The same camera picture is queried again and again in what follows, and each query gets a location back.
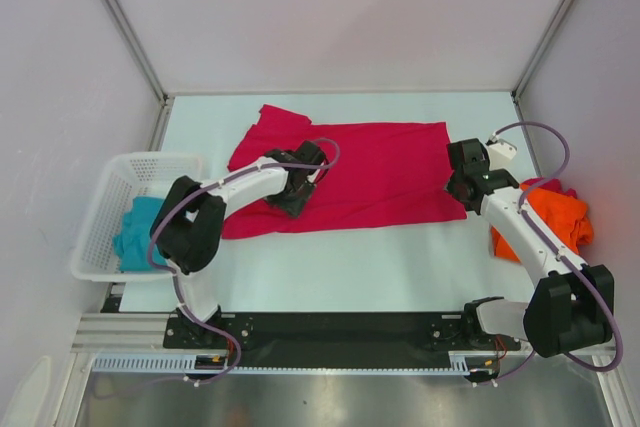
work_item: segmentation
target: folded orange cloth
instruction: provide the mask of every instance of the folded orange cloth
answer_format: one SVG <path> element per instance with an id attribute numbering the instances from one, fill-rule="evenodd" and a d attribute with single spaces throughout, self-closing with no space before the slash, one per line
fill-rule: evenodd
<path id="1" fill-rule="evenodd" d="M 527 184 L 520 185 L 523 190 L 527 187 Z M 527 200 L 553 233 L 576 254 L 579 253 L 579 245 L 593 242 L 593 226 L 587 218 L 589 206 L 585 202 L 544 189 L 534 190 Z M 491 237 L 496 257 L 520 262 L 507 241 L 493 227 Z"/>

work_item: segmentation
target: red t-shirt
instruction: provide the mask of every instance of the red t-shirt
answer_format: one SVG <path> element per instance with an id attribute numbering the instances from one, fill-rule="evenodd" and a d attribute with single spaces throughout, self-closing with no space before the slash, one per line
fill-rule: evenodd
<path id="1" fill-rule="evenodd" d="M 242 239 L 270 232 L 313 232 L 466 218 L 444 191 L 451 167 L 446 124 L 374 122 L 313 125 L 311 119 L 265 105 L 229 161 L 240 169 L 273 149 L 295 150 L 305 140 L 332 139 L 338 163 L 327 172 L 297 219 L 260 200 L 231 215 L 222 237 Z M 323 143 L 329 159 L 331 144 Z"/>

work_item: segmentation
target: white laundry basket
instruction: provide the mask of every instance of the white laundry basket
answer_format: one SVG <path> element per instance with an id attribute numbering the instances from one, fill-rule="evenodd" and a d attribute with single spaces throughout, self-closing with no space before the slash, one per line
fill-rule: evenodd
<path id="1" fill-rule="evenodd" d="M 198 155 L 139 152 L 114 157 L 105 166 L 84 219 L 78 245 L 71 258 L 71 272 L 78 279 L 95 282 L 150 281 L 169 277 L 168 272 L 120 272 L 120 258 L 113 236 L 120 233 L 122 216 L 139 195 L 164 197 L 178 177 L 194 180 L 206 176 Z"/>

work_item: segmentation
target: blue cloth in basket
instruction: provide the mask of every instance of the blue cloth in basket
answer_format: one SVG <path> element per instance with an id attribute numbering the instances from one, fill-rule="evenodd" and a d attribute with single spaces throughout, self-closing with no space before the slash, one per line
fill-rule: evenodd
<path id="1" fill-rule="evenodd" d="M 131 210 L 122 216 L 122 230 L 113 238 L 113 248 L 122 259 L 121 272 L 155 270 L 147 262 L 147 249 L 151 241 L 149 231 L 163 202 L 164 199 L 155 197 L 136 197 Z M 158 247 L 153 249 L 153 260 L 160 265 L 167 265 Z"/>

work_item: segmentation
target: table surface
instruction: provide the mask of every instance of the table surface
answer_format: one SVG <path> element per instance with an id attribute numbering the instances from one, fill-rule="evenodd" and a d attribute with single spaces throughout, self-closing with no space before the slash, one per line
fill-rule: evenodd
<path id="1" fill-rule="evenodd" d="M 319 124 L 445 121 L 452 141 L 484 141 L 518 120 L 507 92 L 184 96 L 175 99 L 162 151 L 202 154 L 211 178 L 222 177 L 265 103 Z M 514 177 L 534 177 L 522 130 L 504 138 L 518 147 Z M 533 293 L 523 267 L 491 256 L 488 224 L 473 213 L 457 222 L 222 241 L 213 262 L 211 289 L 228 312 L 460 310 L 474 299 L 529 301 Z M 175 306 L 171 282 L 162 280 L 127 284 L 120 310 Z"/>

